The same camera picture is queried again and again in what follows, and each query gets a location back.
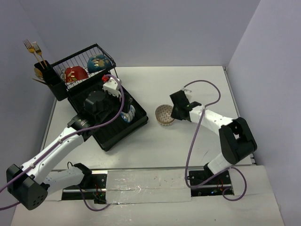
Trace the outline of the blue floral porcelain bowl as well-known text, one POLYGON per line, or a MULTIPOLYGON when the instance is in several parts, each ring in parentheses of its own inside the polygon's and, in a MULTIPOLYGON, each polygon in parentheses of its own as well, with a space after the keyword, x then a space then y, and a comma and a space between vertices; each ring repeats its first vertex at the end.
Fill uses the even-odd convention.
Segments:
POLYGON ((135 107, 130 105, 129 111, 127 113, 121 112, 120 116, 126 123, 130 123, 135 117, 135 112, 135 107))

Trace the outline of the patterned brown white bowl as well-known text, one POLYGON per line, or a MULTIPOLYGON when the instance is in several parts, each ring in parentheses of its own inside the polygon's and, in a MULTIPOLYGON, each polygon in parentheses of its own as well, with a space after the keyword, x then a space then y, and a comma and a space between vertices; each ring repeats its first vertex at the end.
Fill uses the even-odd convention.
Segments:
POLYGON ((162 126, 169 126, 174 122, 171 117, 173 107, 171 105, 160 105, 155 110, 155 117, 157 122, 162 126))

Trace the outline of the blue gold globe bowl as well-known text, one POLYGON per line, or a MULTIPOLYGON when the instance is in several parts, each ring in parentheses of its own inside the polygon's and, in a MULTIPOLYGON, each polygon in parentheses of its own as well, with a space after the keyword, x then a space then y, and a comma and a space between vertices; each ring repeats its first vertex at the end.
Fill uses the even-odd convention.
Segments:
POLYGON ((102 54, 90 57, 87 62, 87 70, 89 73, 95 73, 111 66, 112 63, 109 58, 102 54))

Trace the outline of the white floral bowl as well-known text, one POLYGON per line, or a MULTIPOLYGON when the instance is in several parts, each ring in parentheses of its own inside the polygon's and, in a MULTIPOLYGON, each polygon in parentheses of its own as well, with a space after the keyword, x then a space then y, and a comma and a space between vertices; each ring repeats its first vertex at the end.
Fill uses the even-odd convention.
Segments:
POLYGON ((66 68, 64 71, 64 80, 66 83, 88 79, 88 73, 80 66, 66 68))

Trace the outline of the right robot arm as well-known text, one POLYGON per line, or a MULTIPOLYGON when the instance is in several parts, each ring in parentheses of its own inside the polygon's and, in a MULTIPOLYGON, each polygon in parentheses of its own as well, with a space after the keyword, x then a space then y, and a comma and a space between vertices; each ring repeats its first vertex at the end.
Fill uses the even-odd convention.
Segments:
POLYGON ((215 113, 198 102, 189 102, 183 90, 170 95, 173 103, 171 117, 186 120, 203 126, 218 135, 221 153, 204 167, 205 181, 215 184, 220 178, 220 171, 237 164, 257 150, 257 143, 247 121, 238 117, 232 119, 215 113))

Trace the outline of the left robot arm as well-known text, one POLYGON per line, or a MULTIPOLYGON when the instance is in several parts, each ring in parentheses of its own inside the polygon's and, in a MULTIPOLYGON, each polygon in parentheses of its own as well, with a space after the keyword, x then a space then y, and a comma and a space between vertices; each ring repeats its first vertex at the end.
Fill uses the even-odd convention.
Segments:
POLYGON ((120 117, 124 105, 128 105, 129 100, 130 96, 122 92, 120 109, 111 120, 80 130, 67 126, 55 141, 21 167, 11 165, 6 171, 7 184, 1 190, 7 189, 18 200, 18 204, 22 204, 28 210, 33 210, 41 205, 49 194, 60 189, 73 185, 80 188, 88 187, 92 182, 92 172, 81 163, 53 177, 49 176, 49 173, 67 154, 84 143, 95 131, 120 117))

